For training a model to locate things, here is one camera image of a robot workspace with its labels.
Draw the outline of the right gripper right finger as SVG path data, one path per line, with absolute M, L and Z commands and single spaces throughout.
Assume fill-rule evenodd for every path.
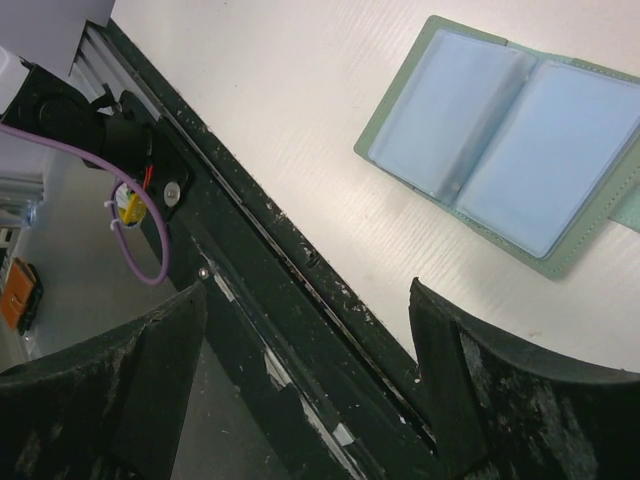
M 526 341 L 419 280 L 409 315 L 445 478 L 638 478 L 638 374 Z

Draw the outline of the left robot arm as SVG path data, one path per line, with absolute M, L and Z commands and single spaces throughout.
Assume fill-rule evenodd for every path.
M 18 59 L 26 78 L 1 114 L 1 123 L 96 154 L 141 181 L 164 220 L 175 213 L 179 195 L 191 184 L 177 134 L 163 117 L 153 118 L 134 93 L 116 99 L 111 90 L 88 100 L 79 90 L 44 68 Z

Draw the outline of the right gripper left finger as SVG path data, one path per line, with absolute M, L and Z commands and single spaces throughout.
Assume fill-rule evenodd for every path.
M 4 479 L 168 479 L 207 322 L 202 283 L 1 374 Z

